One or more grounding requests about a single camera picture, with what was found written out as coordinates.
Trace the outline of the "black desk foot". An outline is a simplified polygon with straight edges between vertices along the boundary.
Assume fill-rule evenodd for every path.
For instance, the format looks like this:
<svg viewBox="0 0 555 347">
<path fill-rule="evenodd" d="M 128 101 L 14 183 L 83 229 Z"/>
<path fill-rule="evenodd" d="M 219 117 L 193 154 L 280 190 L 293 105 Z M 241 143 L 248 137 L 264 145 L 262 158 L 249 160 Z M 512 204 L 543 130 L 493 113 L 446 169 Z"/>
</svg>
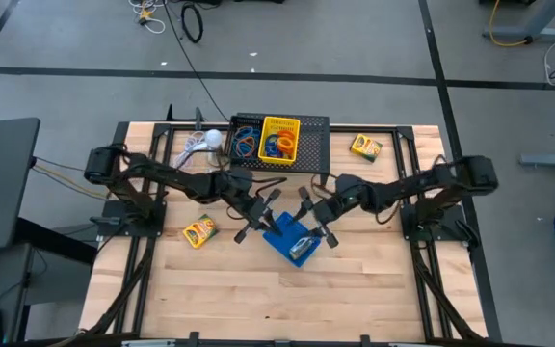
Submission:
<svg viewBox="0 0 555 347">
<path fill-rule="evenodd" d="M 13 241 L 15 243 L 29 243 L 43 251 L 87 265 L 94 264 L 97 254 L 97 248 L 95 247 L 23 218 L 17 219 Z"/>
</svg>

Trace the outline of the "blue plastic tray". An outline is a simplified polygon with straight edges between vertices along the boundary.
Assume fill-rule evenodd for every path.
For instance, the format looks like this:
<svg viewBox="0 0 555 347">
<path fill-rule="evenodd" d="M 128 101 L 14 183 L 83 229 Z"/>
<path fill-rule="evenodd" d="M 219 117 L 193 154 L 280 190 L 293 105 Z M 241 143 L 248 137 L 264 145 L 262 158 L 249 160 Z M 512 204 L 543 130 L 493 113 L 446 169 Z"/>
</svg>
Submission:
<svg viewBox="0 0 555 347">
<path fill-rule="evenodd" d="M 278 253 L 280 253 L 292 265 L 301 268 L 307 260 L 314 254 L 318 246 L 313 249 L 309 254 L 306 254 L 298 260 L 292 260 L 289 256 L 289 249 L 305 234 L 309 229 L 301 222 L 294 222 L 293 216 L 288 212 L 282 212 L 276 219 L 276 222 L 282 232 L 281 236 L 277 236 L 269 231 L 263 233 L 263 238 L 270 244 Z"/>
</svg>

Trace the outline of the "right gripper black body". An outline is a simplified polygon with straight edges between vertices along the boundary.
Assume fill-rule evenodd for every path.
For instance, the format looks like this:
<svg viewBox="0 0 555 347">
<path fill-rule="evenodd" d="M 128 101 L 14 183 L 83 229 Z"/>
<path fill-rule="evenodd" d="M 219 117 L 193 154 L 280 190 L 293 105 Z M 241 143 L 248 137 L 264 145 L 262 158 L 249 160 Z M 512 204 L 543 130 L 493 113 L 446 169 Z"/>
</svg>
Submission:
<svg viewBox="0 0 555 347">
<path fill-rule="evenodd" d="M 329 229 L 328 224 L 337 221 L 342 215 L 358 207 L 361 203 L 361 188 L 356 186 L 357 178 L 352 175 L 334 176 L 334 192 L 330 192 L 324 185 L 314 182 L 314 176 L 310 178 L 310 189 L 319 200 L 313 202 L 311 195 L 306 187 L 298 189 L 301 205 L 298 210 L 298 220 L 311 214 L 317 227 L 316 236 L 319 237 L 319 229 L 326 233 L 326 242 L 330 248 L 338 246 L 339 241 L 334 233 Z"/>
</svg>

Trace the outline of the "orange rubber band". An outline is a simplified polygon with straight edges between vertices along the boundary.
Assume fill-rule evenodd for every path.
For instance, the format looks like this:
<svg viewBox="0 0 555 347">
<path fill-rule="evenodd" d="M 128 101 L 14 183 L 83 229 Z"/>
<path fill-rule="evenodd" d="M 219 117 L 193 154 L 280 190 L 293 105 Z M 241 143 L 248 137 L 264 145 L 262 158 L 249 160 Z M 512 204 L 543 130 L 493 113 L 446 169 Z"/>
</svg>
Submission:
<svg viewBox="0 0 555 347">
<path fill-rule="evenodd" d="M 235 152 L 241 158 L 251 157 L 256 150 L 256 140 L 248 136 L 238 140 L 235 144 Z"/>
</svg>

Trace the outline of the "black mesh desk riser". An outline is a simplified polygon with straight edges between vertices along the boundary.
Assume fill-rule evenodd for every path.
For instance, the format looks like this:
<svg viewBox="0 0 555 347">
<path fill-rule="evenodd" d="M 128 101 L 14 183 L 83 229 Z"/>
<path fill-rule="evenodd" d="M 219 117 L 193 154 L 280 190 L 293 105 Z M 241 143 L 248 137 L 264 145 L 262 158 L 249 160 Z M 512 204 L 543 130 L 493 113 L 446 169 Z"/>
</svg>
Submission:
<svg viewBox="0 0 555 347">
<path fill-rule="evenodd" d="M 263 120 L 272 114 L 238 113 L 235 116 Z M 330 124 L 328 117 L 277 115 L 297 119 L 301 122 L 297 159 L 292 166 L 267 164 L 257 159 L 250 162 L 232 164 L 253 171 L 286 172 L 296 174 L 318 174 L 321 183 L 326 184 L 330 176 Z"/>
</svg>

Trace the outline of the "yellow crayon box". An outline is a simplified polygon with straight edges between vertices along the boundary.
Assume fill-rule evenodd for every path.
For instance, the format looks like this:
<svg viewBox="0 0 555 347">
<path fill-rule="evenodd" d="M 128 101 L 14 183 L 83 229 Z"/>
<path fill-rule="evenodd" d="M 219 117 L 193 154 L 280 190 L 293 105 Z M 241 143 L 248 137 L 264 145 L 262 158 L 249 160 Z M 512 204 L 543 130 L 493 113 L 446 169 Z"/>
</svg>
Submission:
<svg viewBox="0 0 555 347">
<path fill-rule="evenodd" d="M 357 134 L 350 145 L 350 152 L 373 163 L 380 155 L 382 148 L 383 145 L 374 139 L 363 134 Z"/>
<path fill-rule="evenodd" d="M 199 249 L 218 232 L 215 221 L 207 214 L 200 216 L 182 231 L 183 236 L 194 249 Z"/>
<path fill-rule="evenodd" d="M 288 251 L 289 256 L 292 260 L 298 260 L 309 254 L 313 249 L 315 249 L 319 244 L 320 238 L 317 237 L 313 244 L 305 244 L 304 238 L 299 239 Z"/>
</svg>

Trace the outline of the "black mesh tray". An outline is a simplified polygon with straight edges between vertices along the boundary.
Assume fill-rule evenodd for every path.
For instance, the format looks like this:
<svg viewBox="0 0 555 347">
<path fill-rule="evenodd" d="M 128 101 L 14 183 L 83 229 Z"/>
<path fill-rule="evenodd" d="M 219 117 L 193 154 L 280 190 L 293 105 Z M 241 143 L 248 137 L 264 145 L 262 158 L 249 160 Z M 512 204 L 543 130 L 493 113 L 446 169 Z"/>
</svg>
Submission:
<svg viewBox="0 0 555 347">
<path fill-rule="evenodd" d="M 230 120 L 227 137 L 225 140 L 225 151 L 228 154 L 232 164 L 240 164 L 254 161 L 257 159 L 260 147 L 260 138 L 263 120 L 249 117 L 233 116 Z M 248 158 L 241 158 L 235 152 L 235 144 L 238 140 L 252 136 L 256 140 L 256 150 L 253 155 Z"/>
</svg>

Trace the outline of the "black metal table frame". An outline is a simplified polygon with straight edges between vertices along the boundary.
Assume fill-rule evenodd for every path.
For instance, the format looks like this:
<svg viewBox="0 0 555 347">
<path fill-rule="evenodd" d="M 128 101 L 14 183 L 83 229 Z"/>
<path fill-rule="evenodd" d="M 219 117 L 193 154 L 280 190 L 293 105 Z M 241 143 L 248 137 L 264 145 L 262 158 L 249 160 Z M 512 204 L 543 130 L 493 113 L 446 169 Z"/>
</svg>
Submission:
<svg viewBox="0 0 555 347">
<path fill-rule="evenodd" d="M 383 143 L 375 163 L 358 159 L 347 149 L 357 133 Z M 432 165 L 442 152 L 435 126 L 330 125 L 331 168 L 352 171 L 370 180 L 392 181 L 412 174 L 410 147 L 423 149 L 421 166 Z M 331 249 L 323 241 L 301 268 L 290 264 L 259 233 L 241 244 L 231 239 L 243 221 L 229 220 L 222 202 L 201 206 L 171 190 L 167 197 L 166 230 L 154 242 L 143 295 L 135 289 L 126 311 L 127 329 L 142 338 L 208 340 L 288 340 L 299 342 L 423 342 L 441 338 L 448 316 L 440 318 L 436 299 L 424 281 L 415 278 L 411 250 L 403 237 L 399 212 L 386 225 L 360 209 L 330 225 L 339 239 Z M 181 230 L 208 213 L 219 233 L 194 250 Z M 489 333 L 470 254 L 458 241 L 437 241 L 436 252 L 420 250 L 457 312 L 471 330 Z"/>
</svg>

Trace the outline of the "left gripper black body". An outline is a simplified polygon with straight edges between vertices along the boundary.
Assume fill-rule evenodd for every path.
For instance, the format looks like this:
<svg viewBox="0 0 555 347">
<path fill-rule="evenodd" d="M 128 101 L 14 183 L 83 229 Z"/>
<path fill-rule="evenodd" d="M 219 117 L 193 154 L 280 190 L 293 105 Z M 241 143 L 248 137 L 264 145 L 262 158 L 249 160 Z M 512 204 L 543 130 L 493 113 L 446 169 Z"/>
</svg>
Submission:
<svg viewBox="0 0 555 347">
<path fill-rule="evenodd" d="M 257 220 L 265 222 L 264 214 L 267 211 L 273 212 L 271 204 L 280 196 L 281 191 L 275 188 L 267 198 L 263 198 L 260 192 L 280 184 L 281 178 L 254 179 L 247 169 L 235 168 L 219 172 L 219 180 L 221 199 L 247 221 L 234 237 L 236 243 L 241 243 L 249 231 L 256 230 Z"/>
</svg>

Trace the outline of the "yellow plastic slotted basket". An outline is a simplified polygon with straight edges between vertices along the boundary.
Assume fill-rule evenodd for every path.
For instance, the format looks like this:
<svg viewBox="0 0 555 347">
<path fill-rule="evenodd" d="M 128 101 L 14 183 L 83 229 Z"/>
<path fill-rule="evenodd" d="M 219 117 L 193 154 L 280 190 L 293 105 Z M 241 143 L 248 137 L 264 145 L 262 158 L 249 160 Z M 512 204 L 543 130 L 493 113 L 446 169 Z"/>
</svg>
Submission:
<svg viewBox="0 0 555 347">
<path fill-rule="evenodd" d="M 258 158 L 267 164 L 292 166 L 297 159 L 299 138 L 300 138 L 301 122 L 297 119 L 283 117 L 266 117 L 263 122 L 261 131 L 260 147 L 258 150 Z M 280 157 L 265 156 L 265 140 L 271 134 L 278 134 L 279 130 L 292 131 L 296 138 L 295 152 L 293 155 L 281 153 Z"/>
</svg>

